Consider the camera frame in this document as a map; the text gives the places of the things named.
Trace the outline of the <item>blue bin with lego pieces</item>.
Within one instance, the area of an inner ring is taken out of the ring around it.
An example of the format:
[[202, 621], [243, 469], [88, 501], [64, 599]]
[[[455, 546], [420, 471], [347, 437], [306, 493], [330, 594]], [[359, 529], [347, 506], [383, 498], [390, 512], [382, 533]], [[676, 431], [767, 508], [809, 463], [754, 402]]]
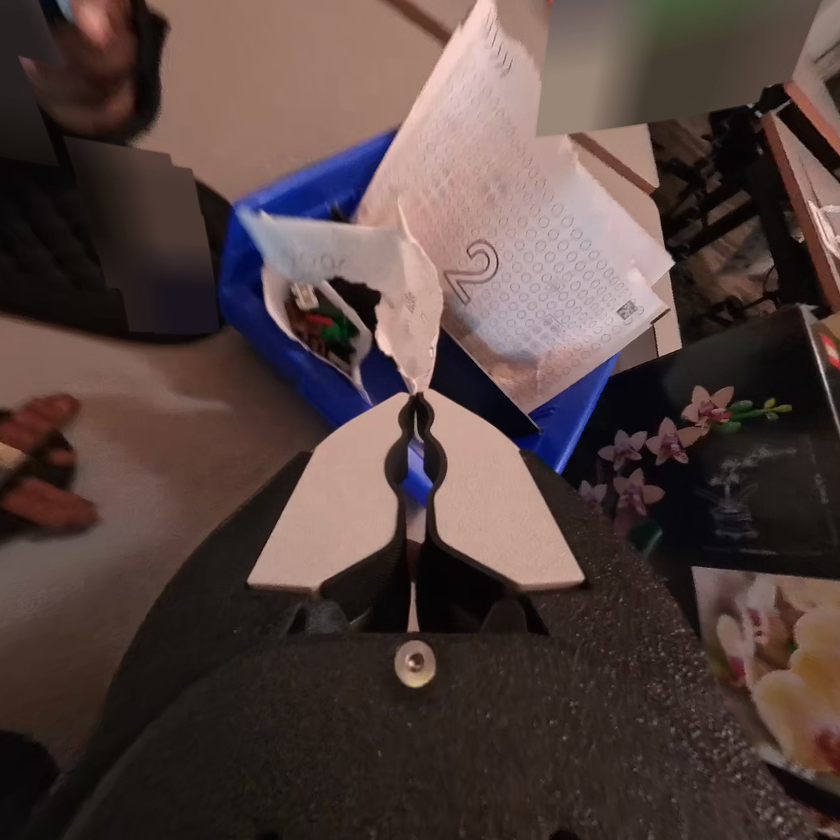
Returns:
[[[218, 288], [224, 320], [331, 427], [344, 425], [372, 404], [404, 391], [403, 380], [393, 362], [373, 349], [361, 366], [367, 392], [363, 395], [339, 371], [311, 356], [279, 329], [264, 303], [263, 258], [236, 212], [247, 208], [313, 219], [334, 219], [335, 212], [351, 217], [395, 135], [394, 130], [378, 134], [246, 195], [234, 204], [227, 225]], [[536, 409], [532, 420], [542, 432], [513, 441], [554, 471], [563, 472], [615, 362], [616, 357], [611, 358]]]

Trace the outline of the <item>white printed paper bag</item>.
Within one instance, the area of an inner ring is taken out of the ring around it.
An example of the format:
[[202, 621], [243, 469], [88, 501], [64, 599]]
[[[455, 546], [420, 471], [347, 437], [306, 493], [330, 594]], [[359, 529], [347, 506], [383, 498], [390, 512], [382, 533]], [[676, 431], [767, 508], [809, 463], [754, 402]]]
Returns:
[[673, 260], [581, 163], [536, 136], [528, 51], [476, 2], [368, 185], [357, 221], [400, 228], [438, 273], [442, 327], [526, 414], [666, 314]]

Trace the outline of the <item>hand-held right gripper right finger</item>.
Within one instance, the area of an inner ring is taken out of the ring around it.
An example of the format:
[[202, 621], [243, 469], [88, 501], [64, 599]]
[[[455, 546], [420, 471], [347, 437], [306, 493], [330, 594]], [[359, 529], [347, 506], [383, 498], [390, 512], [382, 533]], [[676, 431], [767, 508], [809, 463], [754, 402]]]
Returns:
[[585, 574], [521, 450], [438, 392], [418, 397], [427, 524], [443, 548], [518, 592], [556, 592]]

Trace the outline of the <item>pile of small lego pieces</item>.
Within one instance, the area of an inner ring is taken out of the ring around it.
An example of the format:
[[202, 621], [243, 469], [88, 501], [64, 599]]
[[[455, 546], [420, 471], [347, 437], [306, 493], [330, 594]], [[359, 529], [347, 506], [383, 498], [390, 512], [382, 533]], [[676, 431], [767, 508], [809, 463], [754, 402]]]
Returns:
[[350, 366], [360, 331], [344, 311], [315, 287], [292, 283], [284, 301], [290, 330], [326, 361]]

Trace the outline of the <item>dark brown printed box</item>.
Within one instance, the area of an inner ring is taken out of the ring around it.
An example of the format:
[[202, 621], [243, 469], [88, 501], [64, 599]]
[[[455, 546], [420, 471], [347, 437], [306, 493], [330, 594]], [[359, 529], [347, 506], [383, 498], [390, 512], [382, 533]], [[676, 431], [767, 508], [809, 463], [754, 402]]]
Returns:
[[563, 476], [663, 575], [748, 742], [838, 795], [838, 338], [802, 308], [615, 374]]

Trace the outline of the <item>torn white paper bag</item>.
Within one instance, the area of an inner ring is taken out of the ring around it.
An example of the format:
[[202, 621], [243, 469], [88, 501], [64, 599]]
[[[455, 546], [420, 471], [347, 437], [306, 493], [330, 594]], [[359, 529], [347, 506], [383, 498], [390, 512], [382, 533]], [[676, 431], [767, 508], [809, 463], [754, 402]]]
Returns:
[[[364, 396], [361, 364], [374, 347], [392, 360], [408, 392], [430, 386], [443, 314], [438, 271], [423, 248], [403, 230], [268, 214], [242, 208], [238, 221], [263, 258], [264, 303], [279, 329], [307, 353], [320, 358]], [[342, 299], [331, 281], [342, 279], [378, 292], [375, 329]], [[332, 351], [319, 355], [293, 326], [287, 304], [295, 287], [309, 287], [357, 329], [348, 362]]]

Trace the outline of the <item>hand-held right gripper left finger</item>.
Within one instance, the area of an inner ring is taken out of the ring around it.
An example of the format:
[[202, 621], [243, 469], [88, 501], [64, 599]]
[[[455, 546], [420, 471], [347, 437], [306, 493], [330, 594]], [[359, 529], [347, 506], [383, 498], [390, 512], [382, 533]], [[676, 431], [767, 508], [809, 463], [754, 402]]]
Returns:
[[311, 452], [247, 583], [315, 595], [383, 551], [406, 525], [403, 483], [413, 398], [394, 395], [337, 428]]

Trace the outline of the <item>wooden edged white table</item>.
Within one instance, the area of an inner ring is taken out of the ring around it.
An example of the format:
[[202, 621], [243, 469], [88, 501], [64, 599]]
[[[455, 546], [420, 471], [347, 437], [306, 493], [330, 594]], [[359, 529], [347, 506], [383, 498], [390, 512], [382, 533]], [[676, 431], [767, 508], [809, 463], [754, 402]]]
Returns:
[[763, 119], [815, 268], [838, 284], [838, 98], [809, 71], [778, 86], [782, 104]]

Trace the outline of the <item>black metal desk frame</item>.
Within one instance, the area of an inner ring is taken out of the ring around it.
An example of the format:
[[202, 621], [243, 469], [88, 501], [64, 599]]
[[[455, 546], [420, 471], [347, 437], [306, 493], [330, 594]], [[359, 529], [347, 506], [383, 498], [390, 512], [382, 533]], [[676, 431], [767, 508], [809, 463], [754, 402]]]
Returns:
[[802, 226], [795, 221], [792, 200], [759, 126], [765, 114], [753, 104], [712, 112], [704, 137], [708, 153], [693, 164], [676, 158], [662, 164], [666, 174], [685, 184], [663, 221], [665, 247], [681, 266], [756, 221], [777, 277], [777, 290], [764, 293], [763, 299], [825, 314], [826, 299]]

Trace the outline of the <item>round brown orange lego build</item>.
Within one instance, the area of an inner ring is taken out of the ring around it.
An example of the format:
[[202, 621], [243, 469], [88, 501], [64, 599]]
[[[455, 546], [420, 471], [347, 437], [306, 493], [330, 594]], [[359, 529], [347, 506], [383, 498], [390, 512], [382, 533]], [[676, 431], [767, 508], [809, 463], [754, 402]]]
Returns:
[[1, 540], [79, 532], [98, 522], [72, 488], [77, 452], [65, 432], [80, 411], [68, 394], [30, 398], [1, 413]]

